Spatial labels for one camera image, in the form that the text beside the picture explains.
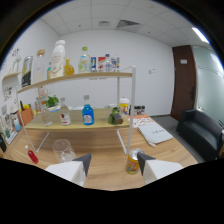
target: juice bottle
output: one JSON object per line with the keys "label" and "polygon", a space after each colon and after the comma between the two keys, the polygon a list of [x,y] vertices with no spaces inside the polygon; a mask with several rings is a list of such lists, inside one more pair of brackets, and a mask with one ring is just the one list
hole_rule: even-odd
{"label": "juice bottle", "polygon": [[74,68],[72,65],[69,63],[70,59],[66,58],[66,63],[64,67],[64,73],[65,75],[73,75],[74,74]]}

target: glass cup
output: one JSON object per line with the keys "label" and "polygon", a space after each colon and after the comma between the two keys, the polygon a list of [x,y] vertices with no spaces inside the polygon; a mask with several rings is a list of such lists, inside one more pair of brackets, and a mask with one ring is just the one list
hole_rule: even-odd
{"label": "glass cup", "polygon": [[54,154],[59,163],[70,162],[76,158],[75,152],[66,139],[59,139],[52,145]]}

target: air vent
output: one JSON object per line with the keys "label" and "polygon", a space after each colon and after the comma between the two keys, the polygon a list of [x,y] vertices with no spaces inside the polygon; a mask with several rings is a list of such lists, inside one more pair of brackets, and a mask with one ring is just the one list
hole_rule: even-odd
{"label": "air vent", "polygon": [[110,25],[109,21],[100,21],[99,22],[99,26],[109,26],[109,25]]}
{"label": "air vent", "polygon": [[140,29],[140,27],[141,27],[140,23],[135,23],[132,21],[127,21],[127,20],[120,20],[120,22],[117,26],[117,29],[135,33]]}

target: wooden door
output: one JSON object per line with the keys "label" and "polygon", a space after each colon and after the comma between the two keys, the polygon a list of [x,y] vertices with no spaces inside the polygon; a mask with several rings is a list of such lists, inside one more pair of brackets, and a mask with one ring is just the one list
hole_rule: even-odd
{"label": "wooden door", "polygon": [[196,68],[190,45],[173,47],[175,85],[171,117],[179,120],[182,110],[194,108]]}

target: box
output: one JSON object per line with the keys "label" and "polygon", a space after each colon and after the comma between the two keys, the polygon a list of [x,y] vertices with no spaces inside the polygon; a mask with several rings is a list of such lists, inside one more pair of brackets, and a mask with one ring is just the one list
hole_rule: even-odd
{"label": "box", "polygon": [[[19,111],[17,112],[17,115],[18,115],[20,125],[23,125],[22,121],[20,119]],[[29,109],[26,109],[26,110],[22,111],[21,115],[22,115],[24,125],[27,125],[30,121],[33,120],[33,114],[32,114],[31,107]]]}

